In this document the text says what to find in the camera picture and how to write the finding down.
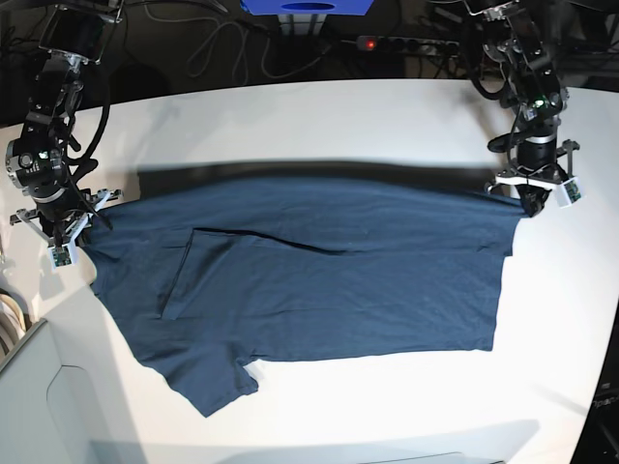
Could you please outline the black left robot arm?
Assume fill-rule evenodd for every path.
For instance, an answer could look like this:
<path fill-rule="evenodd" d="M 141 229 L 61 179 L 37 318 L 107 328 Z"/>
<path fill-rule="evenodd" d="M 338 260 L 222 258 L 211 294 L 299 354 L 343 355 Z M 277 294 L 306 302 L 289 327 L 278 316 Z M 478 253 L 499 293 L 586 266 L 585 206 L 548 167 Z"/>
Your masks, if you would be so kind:
<path fill-rule="evenodd" d="M 465 1 L 463 5 L 466 17 L 460 49 L 469 79 L 485 99 L 499 102 L 515 115 L 510 130 L 487 143 L 492 153 L 505 154 L 507 161 L 486 189 L 515 189 L 531 218 L 543 210 L 551 195 L 562 208 L 574 205 L 583 197 L 574 174 L 574 152 L 580 145 L 571 139 L 558 141 L 560 115 L 569 94 L 531 14 L 519 1 Z M 469 60 L 477 25 L 482 29 L 481 50 L 499 65 L 503 76 L 497 91 L 484 87 Z"/>

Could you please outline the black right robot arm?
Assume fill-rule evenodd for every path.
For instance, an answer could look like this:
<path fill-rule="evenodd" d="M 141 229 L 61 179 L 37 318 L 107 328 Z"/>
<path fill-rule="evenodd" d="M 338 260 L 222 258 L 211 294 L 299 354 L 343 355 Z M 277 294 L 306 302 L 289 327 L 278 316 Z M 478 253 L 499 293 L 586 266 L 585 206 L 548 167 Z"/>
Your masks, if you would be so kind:
<path fill-rule="evenodd" d="M 7 174 L 35 203 L 34 209 L 16 213 L 11 222 L 28 224 L 52 247 L 67 244 L 97 213 L 94 195 L 77 183 L 98 165 L 94 153 L 111 107 L 102 59 L 124 6 L 122 1 L 56 5 L 40 39 L 47 57 L 36 75 L 20 136 L 7 147 Z M 84 71 L 92 72 L 103 86 L 102 114 L 86 147 L 73 135 Z"/>

